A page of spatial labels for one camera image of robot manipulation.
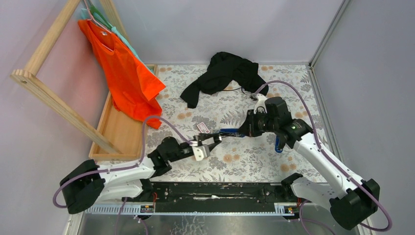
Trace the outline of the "blue stapler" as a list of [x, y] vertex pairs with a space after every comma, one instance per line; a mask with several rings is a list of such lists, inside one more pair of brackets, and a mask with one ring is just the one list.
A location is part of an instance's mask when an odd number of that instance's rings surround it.
[[245, 135], [240, 133], [237, 128], [212, 129], [212, 133], [219, 133], [222, 137], [243, 138]]
[[276, 136], [276, 140], [275, 140], [275, 152], [276, 153], [282, 153], [283, 152], [283, 149], [279, 148], [279, 142], [280, 142], [279, 137]]

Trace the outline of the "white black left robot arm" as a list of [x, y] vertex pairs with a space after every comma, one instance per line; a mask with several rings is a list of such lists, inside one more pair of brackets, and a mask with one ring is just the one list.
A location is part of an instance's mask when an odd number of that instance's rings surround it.
[[141, 159], [114, 165], [97, 165], [94, 160], [82, 162], [60, 182], [69, 214], [83, 212], [96, 202], [121, 198], [146, 201], [151, 197], [149, 180], [171, 170], [171, 163], [188, 157], [201, 161], [222, 141], [220, 134], [201, 133], [190, 142], [178, 143], [166, 137]]

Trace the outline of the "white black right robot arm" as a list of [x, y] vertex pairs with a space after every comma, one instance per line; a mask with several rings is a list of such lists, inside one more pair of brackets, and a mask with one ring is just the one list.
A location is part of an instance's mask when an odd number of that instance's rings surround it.
[[327, 185], [308, 180], [293, 173], [281, 181], [281, 197], [288, 202], [296, 198], [311, 201], [330, 211], [335, 221], [351, 230], [377, 212], [380, 186], [376, 181], [364, 180], [340, 162], [333, 153], [315, 137], [314, 130], [302, 119], [292, 118], [286, 102], [281, 97], [267, 98], [256, 95], [254, 109], [238, 132], [247, 137], [263, 133], [276, 135], [276, 150], [289, 147], [302, 155], [324, 177]]

